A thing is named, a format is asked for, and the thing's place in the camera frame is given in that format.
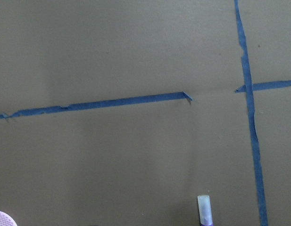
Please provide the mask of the purple highlighter pen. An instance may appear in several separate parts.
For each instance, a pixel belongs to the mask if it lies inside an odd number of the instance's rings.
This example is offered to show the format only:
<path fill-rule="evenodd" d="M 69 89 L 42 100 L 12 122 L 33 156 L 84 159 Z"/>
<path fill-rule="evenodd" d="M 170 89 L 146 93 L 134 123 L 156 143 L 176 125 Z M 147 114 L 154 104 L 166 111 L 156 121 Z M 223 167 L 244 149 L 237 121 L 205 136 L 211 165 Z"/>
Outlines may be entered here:
<path fill-rule="evenodd" d="M 213 226 L 211 202 L 209 195 L 198 195 L 198 209 L 201 226 Z"/>

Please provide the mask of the pink mesh pen holder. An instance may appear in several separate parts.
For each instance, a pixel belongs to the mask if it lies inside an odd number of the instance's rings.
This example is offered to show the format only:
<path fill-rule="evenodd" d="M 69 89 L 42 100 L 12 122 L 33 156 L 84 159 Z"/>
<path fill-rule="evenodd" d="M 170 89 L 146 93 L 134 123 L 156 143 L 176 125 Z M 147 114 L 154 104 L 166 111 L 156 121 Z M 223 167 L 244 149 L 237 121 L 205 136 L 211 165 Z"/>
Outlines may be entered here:
<path fill-rule="evenodd" d="M 0 226 L 17 226 L 17 223 L 10 215 L 0 211 Z"/>

